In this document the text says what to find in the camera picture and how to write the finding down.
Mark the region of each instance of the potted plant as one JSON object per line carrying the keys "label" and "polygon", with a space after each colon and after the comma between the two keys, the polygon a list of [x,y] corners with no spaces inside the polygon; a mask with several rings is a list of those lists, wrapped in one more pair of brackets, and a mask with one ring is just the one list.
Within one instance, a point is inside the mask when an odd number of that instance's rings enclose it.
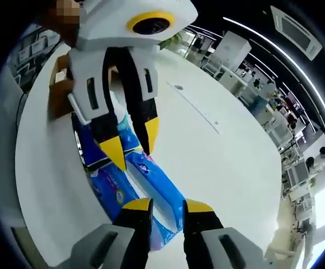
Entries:
{"label": "potted plant", "polygon": [[171,44],[179,44],[183,38],[181,37],[180,33],[177,33],[170,37],[169,39],[166,39],[159,43],[160,50],[166,48],[167,46]]}

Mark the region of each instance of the cardboard box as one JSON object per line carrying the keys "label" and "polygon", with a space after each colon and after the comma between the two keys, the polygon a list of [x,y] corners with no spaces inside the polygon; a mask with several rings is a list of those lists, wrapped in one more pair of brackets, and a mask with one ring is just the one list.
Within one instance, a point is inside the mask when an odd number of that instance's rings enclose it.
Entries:
{"label": "cardboard box", "polygon": [[[73,112],[73,108],[69,102],[68,95],[73,90],[74,81],[65,79],[59,82],[55,82],[55,78],[60,76],[57,76],[57,74],[62,70],[67,69],[68,63],[68,54],[58,57],[53,67],[52,75],[50,76],[49,107],[55,119]],[[109,68],[109,83],[112,80],[112,72],[118,72],[117,68]]]}

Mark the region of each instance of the white table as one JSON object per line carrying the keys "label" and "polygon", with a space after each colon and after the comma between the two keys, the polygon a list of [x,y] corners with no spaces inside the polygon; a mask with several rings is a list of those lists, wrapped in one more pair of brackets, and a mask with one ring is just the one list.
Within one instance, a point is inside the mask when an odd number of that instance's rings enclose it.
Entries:
{"label": "white table", "polygon": [[[27,228],[50,266],[67,259],[72,246],[102,223],[110,222],[95,198],[75,145],[70,116],[48,119],[48,83],[60,46],[30,92],[16,146],[16,179]],[[281,160],[269,136],[240,101],[183,58],[163,50],[157,59],[160,130],[152,157],[186,196],[212,206],[264,251],[272,240],[281,191]],[[175,89],[183,86],[217,119],[222,133]],[[146,268],[187,268],[183,234]]]}

